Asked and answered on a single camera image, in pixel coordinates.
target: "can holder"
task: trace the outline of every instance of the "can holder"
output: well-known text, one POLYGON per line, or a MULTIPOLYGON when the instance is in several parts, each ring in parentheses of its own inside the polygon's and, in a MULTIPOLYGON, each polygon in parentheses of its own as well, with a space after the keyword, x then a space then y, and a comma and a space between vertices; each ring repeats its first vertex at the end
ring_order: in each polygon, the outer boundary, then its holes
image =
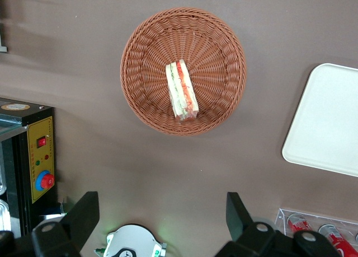
POLYGON ((322 225, 334 225, 341 235, 354 247, 355 250, 358 251, 358 242, 356 239, 358 234, 358 223, 280 208, 275 225, 279 231, 289 237, 293 237, 293 232, 287 223, 287 218, 293 213, 302 214, 315 232, 318 232, 318 229, 322 225))

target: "white plastic tray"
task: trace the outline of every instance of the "white plastic tray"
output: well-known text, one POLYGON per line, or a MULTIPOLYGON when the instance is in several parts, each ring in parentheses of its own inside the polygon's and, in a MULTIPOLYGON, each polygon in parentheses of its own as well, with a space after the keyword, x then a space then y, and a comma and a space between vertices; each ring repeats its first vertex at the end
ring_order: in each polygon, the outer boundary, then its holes
POLYGON ((358 69, 322 64, 311 72, 282 155, 358 176, 358 69))

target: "yellow control panel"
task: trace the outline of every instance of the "yellow control panel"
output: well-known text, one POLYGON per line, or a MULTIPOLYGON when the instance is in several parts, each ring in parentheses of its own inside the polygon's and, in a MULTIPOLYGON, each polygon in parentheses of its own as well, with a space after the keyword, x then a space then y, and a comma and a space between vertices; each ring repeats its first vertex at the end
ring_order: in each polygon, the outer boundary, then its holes
POLYGON ((30 124, 27 140, 32 203, 35 203, 55 183, 52 116, 30 124))

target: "soda can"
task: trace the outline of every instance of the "soda can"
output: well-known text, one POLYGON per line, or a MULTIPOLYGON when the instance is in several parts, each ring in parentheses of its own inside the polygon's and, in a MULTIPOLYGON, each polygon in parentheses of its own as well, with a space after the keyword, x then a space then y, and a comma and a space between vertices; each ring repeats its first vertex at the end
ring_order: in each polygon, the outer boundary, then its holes
POLYGON ((308 221, 300 213, 293 213, 287 218, 287 224, 290 226, 293 233, 301 230, 311 231, 308 221))
POLYGON ((358 257, 358 252, 345 240, 334 225, 322 225, 318 232, 328 239, 342 257, 358 257))

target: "wicker basket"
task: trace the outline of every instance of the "wicker basket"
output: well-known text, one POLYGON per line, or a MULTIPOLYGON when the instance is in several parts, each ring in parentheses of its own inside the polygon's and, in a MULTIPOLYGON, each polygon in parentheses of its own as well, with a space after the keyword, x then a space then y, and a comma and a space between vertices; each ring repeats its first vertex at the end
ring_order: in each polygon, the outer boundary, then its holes
POLYGON ((145 20, 124 49, 121 83, 128 104, 148 126, 171 135, 197 135, 233 112, 246 82, 243 49, 219 18, 196 8, 173 8, 145 20), (199 104, 193 121, 172 110, 166 65, 184 59, 199 104))

